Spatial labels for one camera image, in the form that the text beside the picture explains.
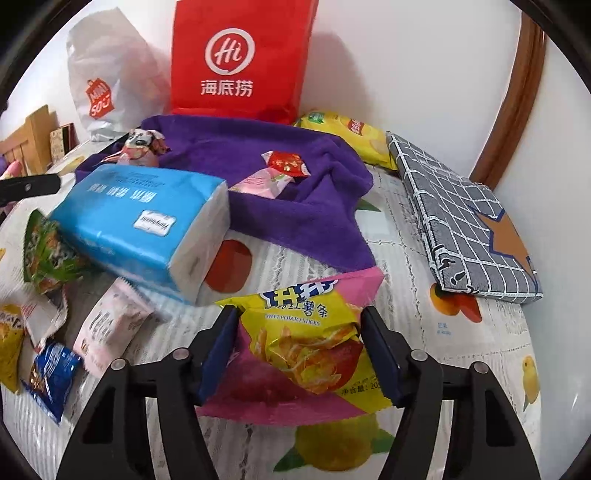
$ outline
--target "fruit-printed tablecloth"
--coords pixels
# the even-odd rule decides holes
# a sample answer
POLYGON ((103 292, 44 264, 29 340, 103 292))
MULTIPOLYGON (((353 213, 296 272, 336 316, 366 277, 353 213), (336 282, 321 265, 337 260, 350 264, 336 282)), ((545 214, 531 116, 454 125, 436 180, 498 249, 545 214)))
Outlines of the fruit-printed tablecloth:
MULTIPOLYGON (((475 360, 488 363, 517 412, 536 455, 540 445, 541 396, 535 371, 535 356, 530 334, 519 305, 491 299, 474 302, 439 291, 428 268, 406 192, 400 179, 385 170, 369 167, 374 187, 361 202, 356 218, 359 227, 385 274, 375 306, 391 329, 400 331, 412 348, 427 350, 440 362, 467 367, 475 360)), ((0 297, 18 285, 22 278, 22 237, 28 214, 39 205, 53 207, 71 188, 65 182, 62 191, 51 199, 21 202, 0 227, 0 248, 6 249, 0 260, 0 297)), ((321 278, 337 272, 287 248, 279 247, 235 232, 235 239, 252 253, 252 268, 244 286, 233 296, 247 295, 321 278)), ((77 331, 94 303, 108 288, 113 277, 101 274, 76 286, 70 305, 71 318, 65 331, 71 346, 77 331)), ((186 306, 162 295, 144 290, 157 308, 157 318, 146 321, 125 357, 132 364, 156 361, 173 349, 187 346, 195 334, 210 327, 219 307, 213 304, 229 294, 220 294, 203 286, 197 306, 186 306)), ((32 352, 25 341, 20 372, 26 375, 32 352)), ((79 371, 66 404, 61 425, 57 426, 29 395, 12 395, 2 386, 4 421, 17 445, 43 480, 56 477, 68 439, 84 409, 97 380, 79 371)), ((158 412, 155 401, 148 400, 148 430, 158 479, 168 479, 158 412)), ((200 424, 220 479, 324 479, 377 478, 387 450, 395 435, 402 411, 389 408, 375 418, 361 417, 336 430, 316 426, 306 428, 261 427, 229 420, 200 418, 200 424), (315 439, 326 442, 317 445, 315 439), (343 452, 354 452, 348 460, 327 464, 324 459, 334 451, 322 451, 331 438, 341 442, 343 452), (346 472, 327 473, 320 470, 346 472)), ((444 402, 439 436, 431 464, 430 477, 441 478, 447 454, 452 403, 444 402)))

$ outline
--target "sweet potato sticks bag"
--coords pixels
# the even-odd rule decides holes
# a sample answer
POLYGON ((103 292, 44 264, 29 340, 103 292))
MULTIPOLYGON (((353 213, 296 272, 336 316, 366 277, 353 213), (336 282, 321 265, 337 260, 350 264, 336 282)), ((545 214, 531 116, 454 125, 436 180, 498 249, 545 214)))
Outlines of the sweet potato sticks bag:
POLYGON ((378 267, 218 302, 243 313, 235 351, 199 415, 297 426, 391 406, 359 338, 378 267))

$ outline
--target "yellow chip bag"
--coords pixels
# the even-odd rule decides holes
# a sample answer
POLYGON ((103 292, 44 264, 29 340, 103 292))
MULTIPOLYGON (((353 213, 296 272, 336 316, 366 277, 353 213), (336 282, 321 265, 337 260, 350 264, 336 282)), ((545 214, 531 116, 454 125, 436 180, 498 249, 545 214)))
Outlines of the yellow chip bag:
POLYGON ((19 386, 18 356, 25 330, 17 305, 0 306, 0 381, 13 393, 19 386))
POLYGON ((338 135, 345 140, 365 163, 398 170, 381 130, 347 116, 333 112, 310 112, 295 124, 297 127, 338 135))
POLYGON ((219 301, 242 311, 235 352, 199 414, 255 424, 314 424, 391 406, 359 338, 378 267, 219 301))

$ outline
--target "tissue package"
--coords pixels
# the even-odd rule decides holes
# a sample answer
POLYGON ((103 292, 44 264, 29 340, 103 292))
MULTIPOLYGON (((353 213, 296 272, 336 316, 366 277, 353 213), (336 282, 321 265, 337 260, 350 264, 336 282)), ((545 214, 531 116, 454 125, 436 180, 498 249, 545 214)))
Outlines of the tissue package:
POLYGON ((230 226, 228 188, 200 173, 104 165, 72 188, 51 219, 105 269, 194 303, 230 226))

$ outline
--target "green snack bag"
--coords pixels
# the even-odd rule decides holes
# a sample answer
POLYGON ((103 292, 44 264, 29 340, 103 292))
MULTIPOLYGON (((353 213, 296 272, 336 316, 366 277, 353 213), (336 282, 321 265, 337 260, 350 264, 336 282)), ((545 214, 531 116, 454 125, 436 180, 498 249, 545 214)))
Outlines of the green snack bag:
POLYGON ((39 210, 31 212, 27 223, 22 270, 25 282, 32 282, 41 294, 90 270, 89 263, 62 240, 58 227, 39 210))

